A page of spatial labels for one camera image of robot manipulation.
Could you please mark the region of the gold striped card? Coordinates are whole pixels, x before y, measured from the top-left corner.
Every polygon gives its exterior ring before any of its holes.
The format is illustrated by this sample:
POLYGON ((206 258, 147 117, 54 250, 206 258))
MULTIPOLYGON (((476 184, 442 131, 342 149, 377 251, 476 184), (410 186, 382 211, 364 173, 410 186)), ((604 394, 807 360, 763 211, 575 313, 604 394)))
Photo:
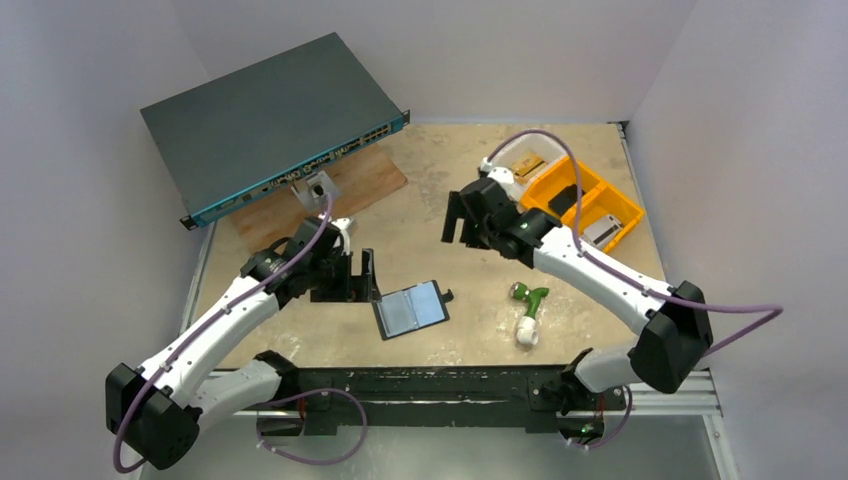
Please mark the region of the gold striped card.
POLYGON ((534 175, 536 170, 545 166, 545 160, 533 151, 524 152, 509 167, 512 173, 521 179, 527 179, 534 175))

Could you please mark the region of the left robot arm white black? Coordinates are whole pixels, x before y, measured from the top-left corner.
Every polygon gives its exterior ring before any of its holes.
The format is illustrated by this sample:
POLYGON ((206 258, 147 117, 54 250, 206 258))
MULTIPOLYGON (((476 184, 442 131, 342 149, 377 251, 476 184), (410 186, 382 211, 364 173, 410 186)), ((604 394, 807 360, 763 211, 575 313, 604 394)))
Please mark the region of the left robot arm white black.
POLYGON ((224 417, 251 406, 297 406, 311 396, 299 368, 273 351, 224 376, 211 373, 249 333, 304 294, 313 302, 379 299, 372 249, 361 252, 360 274, 352 272, 352 223, 307 218, 294 236, 252 254, 213 307, 166 348, 107 375, 106 425, 115 436, 118 472, 145 463, 168 469, 224 417))

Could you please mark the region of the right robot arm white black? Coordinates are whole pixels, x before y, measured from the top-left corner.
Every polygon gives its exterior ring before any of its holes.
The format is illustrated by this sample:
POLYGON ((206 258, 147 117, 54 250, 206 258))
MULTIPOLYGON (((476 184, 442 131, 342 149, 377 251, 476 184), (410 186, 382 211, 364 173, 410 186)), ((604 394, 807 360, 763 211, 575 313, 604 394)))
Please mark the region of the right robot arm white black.
POLYGON ((636 336, 629 344, 592 349, 566 368, 561 381, 564 399, 584 407, 601 391, 630 383, 645 383, 671 394, 712 346, 702 290, 684 281, 672 287, 646 278, 634 287, 608 273, 629 278, 637 272, 597 249, 573 239, 571 230, 538 209, 520 211, 492 178, 479 178, 448 197, 442 239, 459 239, 469 248, 492 249, 502 257, 549 274, 605 307, 636 336))

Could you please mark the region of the black leather card holder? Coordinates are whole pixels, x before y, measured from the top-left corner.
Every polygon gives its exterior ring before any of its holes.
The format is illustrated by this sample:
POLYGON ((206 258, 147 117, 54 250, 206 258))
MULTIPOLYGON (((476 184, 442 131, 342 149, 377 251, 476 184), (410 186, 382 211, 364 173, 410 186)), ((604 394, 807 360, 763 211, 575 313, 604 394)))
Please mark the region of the black leather card holder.
POLYGON ((448 321, 447 305, 454 298, 454 292, 442 291, 436 280, 383 295, 372 304, 381 338, 387 341, 448 321))

